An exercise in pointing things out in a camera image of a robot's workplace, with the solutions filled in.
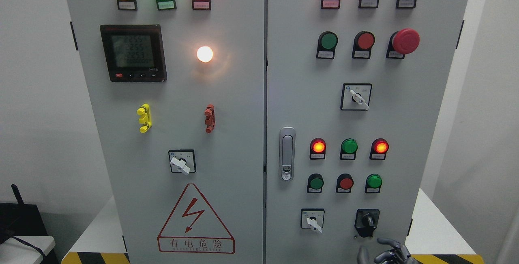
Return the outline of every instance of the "lcd display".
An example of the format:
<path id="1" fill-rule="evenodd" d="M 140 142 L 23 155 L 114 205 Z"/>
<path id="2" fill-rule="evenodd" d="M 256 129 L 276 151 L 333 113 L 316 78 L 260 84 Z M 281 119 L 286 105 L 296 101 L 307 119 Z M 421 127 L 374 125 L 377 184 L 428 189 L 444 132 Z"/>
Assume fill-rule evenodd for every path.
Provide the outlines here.
<path id="1" fill-rule="evenodd" d="M 154 67 L 149 35 L 112 35 L 117 67 Z"/>

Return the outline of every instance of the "white table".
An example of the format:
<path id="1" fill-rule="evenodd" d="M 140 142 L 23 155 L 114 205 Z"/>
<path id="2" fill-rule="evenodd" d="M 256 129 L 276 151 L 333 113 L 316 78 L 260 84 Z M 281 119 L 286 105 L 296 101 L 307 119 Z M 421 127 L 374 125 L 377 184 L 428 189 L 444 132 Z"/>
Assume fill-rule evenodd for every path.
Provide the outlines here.
<path id="1" fill-rule="evenodd" d="M 420 190 L 405 242 L 412 254 L 475 254 L 427 195 Z M 74 252 L 126 253 L 112 197 L 72 246 Z"/>
<path id="2" fill-rule="evenodd" d="M 56 243 L 52 236 L 16 236 L 38 248 L 48 255 Z M 43 257 L 35 249 L 25 246 L 10 238 L 0 245 L 0 263 L 2 264 L 39 264 Z"/>

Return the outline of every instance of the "green indicator light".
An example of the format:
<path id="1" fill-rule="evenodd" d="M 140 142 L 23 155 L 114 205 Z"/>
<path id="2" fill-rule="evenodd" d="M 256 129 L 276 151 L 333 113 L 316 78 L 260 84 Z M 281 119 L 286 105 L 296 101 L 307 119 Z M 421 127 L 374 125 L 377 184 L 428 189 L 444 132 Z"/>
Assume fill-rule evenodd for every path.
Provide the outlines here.
<path id="1" fill-rule="evenodd" d="M 312 179 L 312 181 L 310 181 L 310 187 L 312 187 L 313 189 L 321 189 L 324 185 L 324 182 L 323 180 L 319 179 L 319 178 L 314 178 Z"/>
<path id="2" fill-rule="evenodd" d="M 382 186 L 382 178 L 377 174 L 370 175 L 367 177 L 367 185 L 370 188 L 380 188 Z"/>
<path id="3" fill-rule="evenodd" d="M 325 34 L 321 38 L 321 46 L 325 49 L 332 49 L 337 46 L 337 36 L 333 33 Z"/>
<path id="4" fill-rule="evenodd" d="M 343 142 L 341 147 L 343 148 L 343 151 L 345 153 L 355 153 L 358 148 L 358 145 L 356 144 L 355 140 L 349 138 Z"/>

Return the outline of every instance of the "black device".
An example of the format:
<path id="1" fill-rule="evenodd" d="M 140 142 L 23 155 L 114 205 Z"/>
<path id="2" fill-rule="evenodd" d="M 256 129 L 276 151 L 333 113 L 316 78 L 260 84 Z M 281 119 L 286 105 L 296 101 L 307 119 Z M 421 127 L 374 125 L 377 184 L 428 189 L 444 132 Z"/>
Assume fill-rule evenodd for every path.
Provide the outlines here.
<path id="1" fill-rule="evenodd" d="M 104 24 L 100 30 L 110 81 L 167 80 L 159 24 Z"/>

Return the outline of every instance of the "high voltage warning triangle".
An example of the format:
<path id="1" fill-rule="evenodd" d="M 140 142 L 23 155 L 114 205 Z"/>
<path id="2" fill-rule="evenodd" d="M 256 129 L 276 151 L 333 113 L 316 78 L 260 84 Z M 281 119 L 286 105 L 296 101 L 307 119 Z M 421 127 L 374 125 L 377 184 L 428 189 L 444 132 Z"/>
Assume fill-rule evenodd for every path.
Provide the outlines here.
<path id="1" fill-rule="evenodd" d="M 234 237 L 195 184 L 178 198 L 157 237 L 159 251 L 234 253 Z"/>

